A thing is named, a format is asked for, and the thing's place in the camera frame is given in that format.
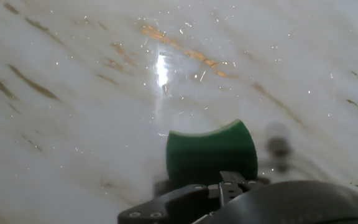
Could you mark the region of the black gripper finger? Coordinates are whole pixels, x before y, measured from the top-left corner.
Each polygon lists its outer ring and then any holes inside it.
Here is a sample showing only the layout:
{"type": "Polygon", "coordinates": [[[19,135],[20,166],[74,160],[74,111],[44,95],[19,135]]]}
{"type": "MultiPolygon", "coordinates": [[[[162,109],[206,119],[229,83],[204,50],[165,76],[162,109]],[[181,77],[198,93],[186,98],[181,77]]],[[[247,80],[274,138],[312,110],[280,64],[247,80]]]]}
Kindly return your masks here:
{"type": "Polygon", "coordinates": [[[118,224],[206,223],[231,200],[263,186],[259,179],[246,180],[238,172],[220,172],[217,184],[191,184],[121,212],[118,224]]]}

